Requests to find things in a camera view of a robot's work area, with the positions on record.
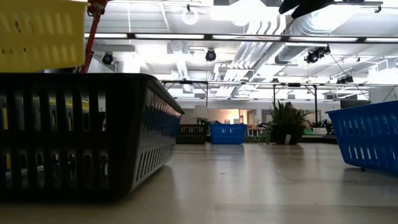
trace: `yellow plastic basket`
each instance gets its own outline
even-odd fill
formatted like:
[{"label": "yellow plastic basket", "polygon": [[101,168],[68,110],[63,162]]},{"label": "yellow plastic basket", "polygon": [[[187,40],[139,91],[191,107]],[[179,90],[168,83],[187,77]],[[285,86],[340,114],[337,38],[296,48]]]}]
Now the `yellow plastic basket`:
[{"label": "yellow plastic basket", "polygon": [[0,0],[0,72],[83,64],[86,6],[66,0]]}]

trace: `floor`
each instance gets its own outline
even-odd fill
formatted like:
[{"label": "floor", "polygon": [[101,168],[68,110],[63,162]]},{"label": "floor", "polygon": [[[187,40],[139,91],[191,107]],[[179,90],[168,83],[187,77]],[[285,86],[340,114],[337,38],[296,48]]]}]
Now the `floor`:
[{"label": "floor", "polygon": [[344,164],[337,145],[177,145],[113,205],[0,204],[1,223],[398,223],[398,178]]}]

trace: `blue plastic basket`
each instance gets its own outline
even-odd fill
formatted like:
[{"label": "blue plastic basket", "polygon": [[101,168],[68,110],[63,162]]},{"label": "blue plastic basket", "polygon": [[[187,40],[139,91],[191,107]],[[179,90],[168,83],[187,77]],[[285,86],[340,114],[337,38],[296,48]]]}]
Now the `blue plastic basket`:
[{"label": "blue plastic basket", "polygon": [[213,144],[242,144],[245,124],[211,124],[210,139]]},{"label": "blue plastic basket", "polygon": [[398,174],[398,101],[328,114],[347,164]]}]

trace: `green plant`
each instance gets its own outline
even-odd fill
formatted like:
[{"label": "green plant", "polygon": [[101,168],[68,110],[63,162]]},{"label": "green plant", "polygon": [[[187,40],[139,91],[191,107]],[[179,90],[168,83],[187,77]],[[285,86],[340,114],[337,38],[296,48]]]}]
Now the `green plant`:
[{"label": "green plant", "polygon": [[271,143],[272,136],[271,132],[276,126],[283,127],[301,127],[304,126],[303,123],[306,121],[305,117],[308,113],[302,110],[298,110],[291,105],[283,104],[278,100],[278,107],[270,109],[272,116],[272,121],[267,125],[266,129],[262,133],[265,139],[265,143]]}]

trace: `black plastic basket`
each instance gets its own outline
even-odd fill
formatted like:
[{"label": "black plastic basket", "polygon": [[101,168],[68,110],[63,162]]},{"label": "black plastic basket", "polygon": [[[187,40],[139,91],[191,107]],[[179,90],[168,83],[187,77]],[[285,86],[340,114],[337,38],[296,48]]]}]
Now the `black plastic basket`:
[{"label": "black plastic basket", "polygon": [[177,144],[204,144],[207,137],[207,124],[180,124],[175,143]]},{"label": "black plastic basket", "polygon": [[126,196],[172,156],[183,110],[143,74],[0,74],[0,197]]}]

